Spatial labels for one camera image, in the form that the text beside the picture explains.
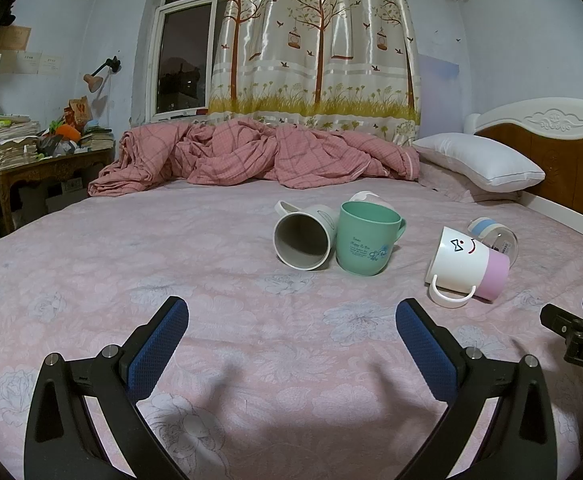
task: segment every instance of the headboard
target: headboard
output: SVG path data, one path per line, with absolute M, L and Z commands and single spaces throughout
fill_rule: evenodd
M 526 191 L 583 215 L 582 99 L 530 99 L 472 114 L 465 133 L 497 140 L 533 160 L 546 177 Z

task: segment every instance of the lamp arm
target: lamp arm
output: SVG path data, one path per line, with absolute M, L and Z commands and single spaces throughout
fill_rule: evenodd
M 109 68 L 112 69 L 113 73 L 116 73 L 121 69 L 121 60 L 118 59 L 116 56 L 114 56 L 113 59 L 107 58 L 107 60 L 105 60 L 105 62 L 101 66 L 99 66 L 95 70 L 95 72 L 92 72 L 92 76 L 95 76 L 98 72 L 104 69 L 105 66 L 108 66 Z

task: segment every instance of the window frame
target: window frame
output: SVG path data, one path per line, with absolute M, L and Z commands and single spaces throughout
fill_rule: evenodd
M 166 4 L 166 0 L 160 0 L 160 5 L 154 12 L 152 24 L 152 35 L 150 36 L 150 54 L 147 66 L 147 86 L 146 86 L 146 111 L 145 115 L 150 123 L 165 121 L 174 118 L 194 116 L 198 110 L 209 108 L 210 92 L 212 89 L 212 71 L 214 69 L 214 30 L 216 28 L 216 9 L 218 0 L 177 0 Z M 210 26 L 207 36 L 207 70 L 205 73 L 205 103 L 204 106 L 194 108 L 184 108 L 182 110 L 171 110 L 169 112 L 158 113 L 156 111 L 156 102 L 158 98 L 158 69 L 160 61 L 160 47 L 162 46 L 163 33 L 165 27 L 165 17 L 172 12 L 199 7 L 206 4 L 212 4 L 210 10 Z

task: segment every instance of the mug handle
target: mug handle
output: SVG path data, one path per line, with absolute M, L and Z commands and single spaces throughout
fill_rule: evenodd
M 466 304 L 476 293 L 476 285 L 472 286 L 471 292 L 466 295 L 464 298 L 450 298 L 449 296 L 445 296 L 441 294 L 441 291 L 438 290 L 436 287 L 436 280 L 438 279 L 438 274 L 435 274 L 431 279 L 431 283 L 429 285 L 429 295 L 431 296 L 431 300 L 439 304 L 440 306 L 444 306 L 444 308 L 458 308 L 459 306 L 463 306 Z
M 405 232 L 405 229 L 407 229 L 407 220 L 400 217 L 400 227 L 398 228 L 398 234 L 396 235 L 396 239 L 394 240 L 394 243 L 398 242 L 398 239 L 403 235 L 403 233 Z
M 282 200 L 279 200 L 274 206 L 274 210 L 280 216 L 287 216 L 289 215 L 289 213 L 296 213 L 297 211 L 300 211 L 300 208 L 288 202 L 283 202 Z

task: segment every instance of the tree print curtain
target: tree print curtain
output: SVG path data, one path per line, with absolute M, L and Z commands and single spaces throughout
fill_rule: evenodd
M 419 94 L 406 0 L 228 0 L 211 120 L 251 116 L 408 144 Z

